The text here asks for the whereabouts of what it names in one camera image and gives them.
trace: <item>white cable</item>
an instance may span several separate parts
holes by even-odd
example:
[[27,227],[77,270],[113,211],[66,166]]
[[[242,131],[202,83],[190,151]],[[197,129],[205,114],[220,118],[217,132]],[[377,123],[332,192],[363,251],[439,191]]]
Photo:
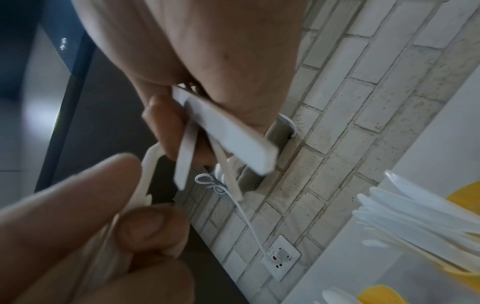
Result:
[[288,124],[291,126],[291,128],[293,129],[293,133],[290,135],[290,138],[294,137],[298,132],[298,128],[297,128],[297,125],[294,123],[293,120],[291,120],[288,116],[282,114],[282,113],[279,113],[278,114],[283,120],[286,120],[286,122],[288,122]]
[[[200,179],[202,177],[206,177],[208,179],[208,181],[201,181]],[[227,190],[227,188],[222,184],[220,183],[219,181],[215,180],[210,174],[207,174],[207,173],[202,173],[202,174],[199,174],[195,177],[195,183],[197,184],[200,184],[200,185],[208,185],[207,186],[207,189],[212,189],[216,194],[218,195],[224,195],[224,194],[228,194],[228,196],[230,197],[230,199],[233,201],[233,203],[235,204],[235,206],[238,208],[238,210],[240,211],[240,214],[242,215],[243,219],[245,220],[247,226],[250,228],[252,234],[253,234],[253,237],[255,238],[255,241],[258,245],[258,247],[260,248],[260,251],[262,252],[263,256],[270,262],[272,263],[279,263],[279,261],[274,261],[272,258],[269,257],[269,255],[265,252],[265,249],[264,247],[262,246],[262,244],[260,243],[259,241],[259,238],[257,237],[257,234],[255,233],[255,230],[254,228],[252,227],[252,224],[250,223],[249,219],[247,218],[247,216],[245,215],[244,213],[244,210],[242,209],[242,207],[240,207],[240,204],[239,202],[237,202],[233,197],[232,195],[230,194],[230,192]]]

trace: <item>white brick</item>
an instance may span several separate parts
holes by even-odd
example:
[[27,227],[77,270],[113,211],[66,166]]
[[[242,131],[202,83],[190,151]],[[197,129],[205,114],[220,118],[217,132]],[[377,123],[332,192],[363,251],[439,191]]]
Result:
[[437,102],[413,97],[405,110],[383,131],[377,147],[358,172],[381,182],[383,172],[396,164],[441,108],[442,105]]
[[278,304],[278,301],[267,288],[264,288],[252,304]]
[[216,259],[222,263],[230,249],[234,246],[246,224],[238,215],[233,213],[225,224],[220,234],[213,243],[211,251]]
[[310,110],[306,107],[300,106],[298,110],[295,112],[292,120],[297,126],[298,133],[297,135],[290,139],[281,152],[278,160],[276,162],[277,166],[285,169],[286,165],[294,155],[297,147],[300,145],[302,140],[305,138],[307,133],[310,131],[312,126],[314,125],[315,120],[319,116],[319,113]]
[[310,10],[303,26],[307,29],[319,30],[328,20],[330,12],[338,0],[320,0]]
[[190,196],[193,198],[195,203],[200,203],[206,192],[207,187],[205,187],[205,185],[195,184],[191,189]]
[[221,227],[227,220],[230,212],[235,208],[234,202],[228,195],[221,197],[215,209],[211,213],[210,220],[217,226]]
[[250,301],[270,277],[270,272],[260,263],[263,255],[259,254],[249,269],[238,280],[237,286],[248,301]]
[[350,19],[360,6],[360,0],[340,0],[331,18],[320,32],[303,63],[321,68],[327,57],[334,50],[337,41],[344,33]]
[[450,0],[443,2],[435,16],[415,39],[418,46],[444,48],[460,32],[479,7],[480,0]]
[[217,228],[210,221],[206,223],[205,227],[201,231],[200,237],[209,248],[212,246],[212,242],[214,241],[217,232]]
[[281,212],[286,212],[322,160],[323,157],[302,148],[268,200]]
[[375,41],[352,73],[352,77],[378,83],[394,63],[435,2],[402,2],[380,29]]
[[309,46],[312,44],[313,40],[315,39],[315,33],[310,31],[302,31],[301,32],[301,40],[300,45],[298,46],[298,53],[296,55],[296,64],[298,65],[302,58],[304,57],[305,53],[309,49]]
[[347,80],[306,144],[327,154],[373,90],[372,87]]
[[343,39],[319,78],[313,84],[304,102],[323,111],[367,44],[368,40],[366,39]]
[[[267,175],[260,186],[255,191],[249,191],[243,196],[243,201],[240,202],[240,206],[250,220],[254,215],[255,211],[260,207],[260,204],[263,202],[268,192],[274,186],[275,182],[280,177],[280,172],[274,171],[273,173]],[[241,217],[240,212],[235,208],[235,213]]]
[[315,75],[317,74],[316,71],[309,70],[306,68],[299,68],[298,71],[295,73],[293,80],[291,81],[290,89],[286,96],[285,104],[282,108],[282,114],[287,115],[289,117],[292,116],[294,113],[295,107],[299,103],[300,99],[302,98],[305,90],[309,86],[309,84],[314,79]]
[[280,225],[276,234],[281,234],[290,243],[295,243],[323,207],[325,207],[324,202],[308,192],[305,193]]
[[355,123],[377,132],[383,129],[440,54],[440,51],[431,49],[408,50],[384,84],[374,93]]
[[320,166],[318,175],[309,188],[325,200],[329,200],[360,161],[374,139],[375,136],[372,134],[358,129],[350,129],[326,163]]
[[185,200],[185,204],[183,204],[183,210],[185,211],[185,214],[188,218],[192,217],[195,212],[196,206],[197,204],[195,204],[195,201],[190,196],[188,196]]
[[235,250],[230,253],[230,256],[223,265],[223,268],[234,282],[239,279],[246,267],[247,263],[242,260]]
[[300,251],[300,261],[307,267],[310,267],[320,256],[322,250],[315,245],[308,237],[304,237],[300,244],[296,246]]
[[367,0],[348,33],[365,37],[373,36],[395,2],[397,0]]
[[480,16],[467,24],[456,40],[434,65],[419,95],[448,101],[480,64]]
[[203,200],[201,200],[200,205],[196,209],[195,214],[191,219],[191,225],[195,228],[197,232],[200,231],[200,229],[205,225],[205,222],[207,221],[210,213],[212,212],[215,204],[219,201],[219,199],[220,196],[218,196],[218,194],[215,194],[213,190],[209,190],[205,194]]
[[340,192],[327,208],[326,212],[310,229],[310,235],[323,247],[327,247],[341,228],[352,216],[352,211],[359,207],[357,194],[367,194],[373,185],[353,176],[350,183]]
[[[282,216],[275,211],[269,204],[263,204],[263,207],[260,209],[258,214],[253,218],[251,222],[252,227],[255,230],[255,233],[260,241],[263,243],[268,238],[269,234],[275,228],[276,224],[279,222]],[[242,259],[250,263],[252,258],[255,256],[259,250],[259,246],[255,241],[254,235],[248,229],[238,243],[235,246],[235,250],[239,253]]]
[[195,185],[195,176],[197,173],[193,170],[190,170],[188,173],[188,178],[186,179],[185,189],[183,191],[177,191],[173,201],[179,205],[183,205],[187,199],[192,187]]
[[271,280],[268,288],[277,298],[283,300],[300,281],[305,271],[306,269],[302,265],[296,263],[280,282]]

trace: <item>yellow object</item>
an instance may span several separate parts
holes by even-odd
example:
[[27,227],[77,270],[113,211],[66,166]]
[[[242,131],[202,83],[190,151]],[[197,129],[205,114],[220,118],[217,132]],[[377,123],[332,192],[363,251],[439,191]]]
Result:
[[[480,181],[455,191],[446,199],[464,209],[480,215]],[[480,274],[443,270],[480,293]]]
[[408,304],[395,290],[384,285],[369,287],[356,298],[362,304]]

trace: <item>wall socket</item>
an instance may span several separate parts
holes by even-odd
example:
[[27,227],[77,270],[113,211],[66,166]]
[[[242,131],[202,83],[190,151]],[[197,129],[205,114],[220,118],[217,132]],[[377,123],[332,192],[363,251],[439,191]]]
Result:
[[271,258],[271,261],[266,257],[263,257],[260,262],[268,269],[277,282],[280,282],[283,279],[287,272],[300,258],[300,252],[290,244],[283,235],[278,236],[266,253]]

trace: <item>hand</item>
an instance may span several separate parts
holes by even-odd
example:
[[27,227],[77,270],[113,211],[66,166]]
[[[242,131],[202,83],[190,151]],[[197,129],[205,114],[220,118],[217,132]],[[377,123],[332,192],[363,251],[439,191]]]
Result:
[[[2,210],[0,303],[13,301],[110,222],[133,194],[141,171],[134,156],[117,155]],[[118,222],[115,237],[122,250],[135,253],[130,273],[78,303],[193,303],[192,275],[176,260],[189,228],[182,210],[169,204],[127,213]],[[19,301],[42,302],[52,294],[61,295],[60,275],[49,275],[50,282],[34,285]]]
[[[97,46],[131,80],[167,156],[177,158],[186,116],[170,86],[200,83],[261,134],[292,81],[303,0],[73,0]],[[193,163],[217,161],[206,137]]]

